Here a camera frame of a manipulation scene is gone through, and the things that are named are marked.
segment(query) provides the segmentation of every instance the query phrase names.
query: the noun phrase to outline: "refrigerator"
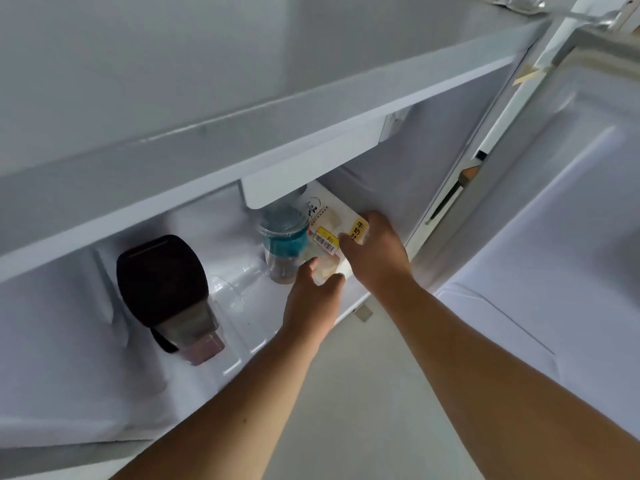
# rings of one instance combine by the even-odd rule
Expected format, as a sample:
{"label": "refrigerator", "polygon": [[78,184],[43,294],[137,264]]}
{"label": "refrigerator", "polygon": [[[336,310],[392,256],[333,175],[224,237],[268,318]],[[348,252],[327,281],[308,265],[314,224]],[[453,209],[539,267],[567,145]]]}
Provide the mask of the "refrigerator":
{"label": "refrigerator", "polygon": [[[228,384],[291,288],[263,273],[254,215],[312,180],[386,213],[423,286],[640,438],[637,44],[574,32],[484,155],[550,20],[379,1],[3,1],[29,48],[3,46],[3,120],[18,121],[0,175],[3,475],[133,454]],[[382,23],[398,13],[401,29]],[[226,293],[224,350],[197,367],[118,293],[119,254],[166,234],[194,250],[211,300]],[[368,296],[349,277],[338,321]]]}

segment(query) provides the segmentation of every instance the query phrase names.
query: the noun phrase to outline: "forearm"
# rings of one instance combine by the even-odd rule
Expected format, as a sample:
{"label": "forearm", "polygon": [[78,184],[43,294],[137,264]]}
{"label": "forearm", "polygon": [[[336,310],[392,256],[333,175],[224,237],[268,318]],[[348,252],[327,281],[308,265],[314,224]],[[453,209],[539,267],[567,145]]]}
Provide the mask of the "forearm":
{"label": "forearm", "polygon": [[227,387],[114,479],[260,479],[318,345],[281,330]]}
{"label": "forearm", "polygon": [[376,294],[488,480],[626,478],[639,443],[410,278]]}

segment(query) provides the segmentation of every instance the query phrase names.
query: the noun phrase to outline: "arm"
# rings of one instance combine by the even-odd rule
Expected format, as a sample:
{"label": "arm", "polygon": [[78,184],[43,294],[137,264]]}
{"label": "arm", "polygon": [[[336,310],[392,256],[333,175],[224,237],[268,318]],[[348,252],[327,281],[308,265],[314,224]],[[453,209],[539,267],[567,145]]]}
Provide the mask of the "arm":
{"label": "arm", "polygon": [[313,282],[300,266],[276,336],[218,395],[137,456],[113,480],[260,479],[309,364],[331,330],[344,276]]}
{"label": "arm", "polygon": [[357,279],[400,330],[487,480],[631,478],[640,442],[462,322],[414,281],[388,220],[368,213],[359,246],[340,237]]}

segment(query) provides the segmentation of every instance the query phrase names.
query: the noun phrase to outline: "hand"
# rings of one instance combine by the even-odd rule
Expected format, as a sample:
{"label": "hand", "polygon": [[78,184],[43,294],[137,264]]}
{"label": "hand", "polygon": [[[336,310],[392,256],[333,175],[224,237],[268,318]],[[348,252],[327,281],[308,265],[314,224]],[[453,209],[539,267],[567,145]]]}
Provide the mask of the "hand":
{"label": "hand", "polygon": [[338,318],[345,279],[343,274],[333,274],[322,286],[316,285],[317,264],[318,258],[313,258],[298,269],[284,309],[282,331],[295,340],[312,340],[319,346]]}
{"label": "hand", "polygon": [[369,222],[369,236],[358,244],[347,234],[340,234],[340,249],[349,261],[353,274],[374,296],[379,296],[405,277],[411,279],[411,266],[404,245],[388,219],[379,212],[362,214]]}

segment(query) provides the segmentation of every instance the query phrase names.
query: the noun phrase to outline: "yellow label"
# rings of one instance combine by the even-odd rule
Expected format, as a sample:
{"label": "yellow label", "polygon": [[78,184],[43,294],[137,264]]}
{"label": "yellow label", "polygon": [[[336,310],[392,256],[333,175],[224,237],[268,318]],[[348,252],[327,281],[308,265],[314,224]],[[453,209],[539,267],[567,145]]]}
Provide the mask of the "yellow label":
{"label": "yellow label", "polygon": [[316,231],[316,242],[320,244],[331,255],[340,247],[340,240],[324,227],[318,227]]}
{"label": "yellow label", "polygon": [[369,229],[369,223],[363,218],[356,219],[356,222],[353,223],[353,227],[351,228],[351,232],[349,233],[349,237],[356,241],[358,244],[362,244],[364,241],[364,236]]}

